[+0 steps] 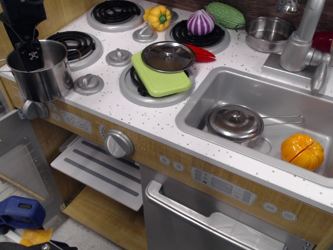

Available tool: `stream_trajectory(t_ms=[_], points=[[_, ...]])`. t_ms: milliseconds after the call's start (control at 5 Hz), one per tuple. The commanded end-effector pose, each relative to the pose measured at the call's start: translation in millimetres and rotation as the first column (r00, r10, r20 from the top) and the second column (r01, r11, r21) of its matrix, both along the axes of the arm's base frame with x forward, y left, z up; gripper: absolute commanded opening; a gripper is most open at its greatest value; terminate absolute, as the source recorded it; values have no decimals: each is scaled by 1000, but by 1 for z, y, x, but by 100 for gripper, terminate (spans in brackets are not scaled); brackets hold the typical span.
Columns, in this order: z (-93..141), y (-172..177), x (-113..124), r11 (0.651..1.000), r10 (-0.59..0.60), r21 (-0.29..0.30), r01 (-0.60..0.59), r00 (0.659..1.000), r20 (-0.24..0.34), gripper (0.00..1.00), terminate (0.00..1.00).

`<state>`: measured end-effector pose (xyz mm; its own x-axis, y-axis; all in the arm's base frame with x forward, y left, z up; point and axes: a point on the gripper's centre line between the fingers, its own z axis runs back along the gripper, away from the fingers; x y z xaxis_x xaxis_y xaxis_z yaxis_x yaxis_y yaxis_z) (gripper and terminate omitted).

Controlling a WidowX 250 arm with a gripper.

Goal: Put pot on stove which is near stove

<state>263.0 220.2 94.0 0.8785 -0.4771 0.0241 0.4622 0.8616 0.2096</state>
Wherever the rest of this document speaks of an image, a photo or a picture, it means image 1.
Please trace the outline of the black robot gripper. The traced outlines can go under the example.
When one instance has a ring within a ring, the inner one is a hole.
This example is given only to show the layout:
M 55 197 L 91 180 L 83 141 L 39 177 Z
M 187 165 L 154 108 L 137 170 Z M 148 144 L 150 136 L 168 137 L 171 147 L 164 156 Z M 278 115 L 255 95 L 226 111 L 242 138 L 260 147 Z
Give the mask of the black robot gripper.
M 44 67 L 37 25 L 46 20 L 43 1 L 1 1 L 1 22 L 27 72 Z

